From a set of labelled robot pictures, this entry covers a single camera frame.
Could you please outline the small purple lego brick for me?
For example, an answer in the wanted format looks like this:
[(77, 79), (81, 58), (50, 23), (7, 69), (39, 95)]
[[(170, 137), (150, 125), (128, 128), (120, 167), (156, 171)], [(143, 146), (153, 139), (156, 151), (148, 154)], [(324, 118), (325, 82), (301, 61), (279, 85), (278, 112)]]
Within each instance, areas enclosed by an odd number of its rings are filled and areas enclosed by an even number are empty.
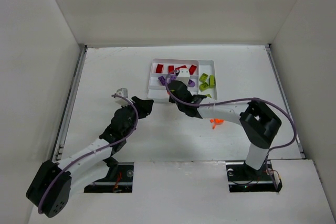
[(162, 86), (166, 85), (166, 78), (164, 76), (159, 76), (158, 81)]

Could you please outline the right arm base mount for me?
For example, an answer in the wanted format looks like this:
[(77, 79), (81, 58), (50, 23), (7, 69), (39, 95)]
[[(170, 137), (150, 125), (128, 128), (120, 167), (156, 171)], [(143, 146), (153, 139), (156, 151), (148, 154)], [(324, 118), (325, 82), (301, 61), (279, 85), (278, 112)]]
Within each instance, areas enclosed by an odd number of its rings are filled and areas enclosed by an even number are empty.
[(283, 187), (281, 176), (270, 161), (258, 171), (242, 162), (226, 163), (226, 172), (230, 193), (279, 193)]

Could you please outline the red long lego brick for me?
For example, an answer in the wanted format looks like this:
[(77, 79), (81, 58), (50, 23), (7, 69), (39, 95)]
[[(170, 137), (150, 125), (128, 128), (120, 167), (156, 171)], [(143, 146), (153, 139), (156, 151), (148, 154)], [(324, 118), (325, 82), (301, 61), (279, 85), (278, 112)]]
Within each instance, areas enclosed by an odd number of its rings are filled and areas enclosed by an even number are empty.
[(186, 66), (186, 65), (182, 65), (182, 66), (179, 66), (179, 67), (175, 68), (175, 70), (180, 70), (181, 68), (182, 68), (182, 69), (186, 69), (187, 66)]

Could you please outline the red square lego brick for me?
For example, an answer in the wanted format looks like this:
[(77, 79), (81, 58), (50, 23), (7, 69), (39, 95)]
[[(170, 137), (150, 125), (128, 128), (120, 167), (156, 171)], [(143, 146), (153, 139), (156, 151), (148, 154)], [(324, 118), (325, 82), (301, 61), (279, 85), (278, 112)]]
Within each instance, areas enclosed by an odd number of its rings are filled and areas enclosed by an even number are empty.
[(190, 75), (193, 75), (195, 73), (196, 69), (197, 69), (197, 65), (191, 65), (188, 69)]

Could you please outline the orange curved lego piece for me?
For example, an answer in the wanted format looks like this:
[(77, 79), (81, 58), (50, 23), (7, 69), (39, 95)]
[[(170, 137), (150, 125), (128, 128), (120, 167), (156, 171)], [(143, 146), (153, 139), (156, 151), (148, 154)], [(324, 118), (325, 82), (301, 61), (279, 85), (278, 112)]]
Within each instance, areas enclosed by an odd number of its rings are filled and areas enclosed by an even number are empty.
[(222, 125), (225, 121), (222, 119), (210, 119), (210, 123), (212, 124), (212, 129), (215, 129), (217, 126)]

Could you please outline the long green lego brick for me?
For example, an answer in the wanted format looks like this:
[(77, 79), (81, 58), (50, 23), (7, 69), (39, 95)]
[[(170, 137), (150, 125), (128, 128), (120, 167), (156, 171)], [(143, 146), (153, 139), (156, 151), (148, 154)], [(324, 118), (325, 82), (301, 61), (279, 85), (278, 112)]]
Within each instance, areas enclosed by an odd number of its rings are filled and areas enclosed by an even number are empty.
[(210, 75), (209, 76), (209, 87), (210, 88), (215, 88), (216, 82), (215, 82), (215, 76), (214, 75)]

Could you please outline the red curved lego brick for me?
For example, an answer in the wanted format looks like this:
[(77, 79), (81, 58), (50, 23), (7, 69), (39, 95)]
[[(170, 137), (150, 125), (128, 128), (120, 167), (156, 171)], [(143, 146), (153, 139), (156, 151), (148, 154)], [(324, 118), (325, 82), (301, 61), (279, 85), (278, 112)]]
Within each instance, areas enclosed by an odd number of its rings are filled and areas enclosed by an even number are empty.
[(173, 74), (174, 71), (175, 71), (174, 66), (173, 66), (173, 65), (169, 65), (169, 66), (168, 66), (168, 73)]

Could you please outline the green square lego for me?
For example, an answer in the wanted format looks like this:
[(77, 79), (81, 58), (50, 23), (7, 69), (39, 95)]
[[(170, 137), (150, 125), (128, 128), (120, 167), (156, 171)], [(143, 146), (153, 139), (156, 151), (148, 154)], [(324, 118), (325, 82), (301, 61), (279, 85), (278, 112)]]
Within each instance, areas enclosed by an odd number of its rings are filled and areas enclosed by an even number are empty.
[(200, 92), (203, 92), (203, 91), (207, 90), (208, 88), (209, 88), (209, 84), (207, 82), (204, 82), (201, 85), (199, 85)]

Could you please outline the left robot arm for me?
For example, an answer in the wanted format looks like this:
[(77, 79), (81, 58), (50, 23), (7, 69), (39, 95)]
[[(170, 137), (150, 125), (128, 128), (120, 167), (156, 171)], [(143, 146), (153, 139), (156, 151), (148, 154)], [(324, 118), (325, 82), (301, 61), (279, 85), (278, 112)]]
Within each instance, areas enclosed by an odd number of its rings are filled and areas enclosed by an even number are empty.
[(26, 198), (39, 214), (48, 218), (59, 214), (68, 202), (74, 181), (122, 149), (138, 121), (151, 114), (154, 104), (151, 99), (136, 96), (124, 101), (126, 104), (115, 111), (110, 124), (89, 146), (65, 159), (49, 159), (41, 164), (26, 192)]

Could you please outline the large purple rounded lego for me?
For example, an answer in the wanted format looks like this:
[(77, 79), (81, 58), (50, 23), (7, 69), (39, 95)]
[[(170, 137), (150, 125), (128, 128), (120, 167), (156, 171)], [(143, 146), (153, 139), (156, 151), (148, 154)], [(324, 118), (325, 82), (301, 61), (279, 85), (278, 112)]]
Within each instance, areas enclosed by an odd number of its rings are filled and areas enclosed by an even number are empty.
[(195, 85), (196, 85), (196, 83), (193, 80), (189, 79), (188, 86), (193, 88), (193, 87), (195, 87)]

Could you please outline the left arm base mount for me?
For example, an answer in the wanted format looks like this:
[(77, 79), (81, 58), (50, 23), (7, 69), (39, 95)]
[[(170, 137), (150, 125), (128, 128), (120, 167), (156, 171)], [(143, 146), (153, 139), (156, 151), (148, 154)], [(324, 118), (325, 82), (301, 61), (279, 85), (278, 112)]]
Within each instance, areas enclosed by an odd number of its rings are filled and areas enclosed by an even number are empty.
[(100, 178), (84, 188), (84, 193), (125, 194), (133, 191), (134, 162), (118, 162), (113, 157), (104, 162), (109, 170)]

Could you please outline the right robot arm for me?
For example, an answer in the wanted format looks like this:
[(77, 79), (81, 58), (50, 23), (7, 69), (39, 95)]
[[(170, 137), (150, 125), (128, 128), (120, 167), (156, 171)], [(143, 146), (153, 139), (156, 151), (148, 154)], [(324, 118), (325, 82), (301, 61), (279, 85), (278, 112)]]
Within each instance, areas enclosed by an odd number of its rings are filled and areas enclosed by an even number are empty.
[(192, 95), (181, 81), (174, 80), (167, 87), (171, 92), (169, 101), (187, 116), (220, 119), (241, 126), (250, 141), (243, 164), (245, 173), (250, 177), (262, 173), (266, 155), (282, 125), (266, 103), (252, 100), (219, 105), (205, 95)]

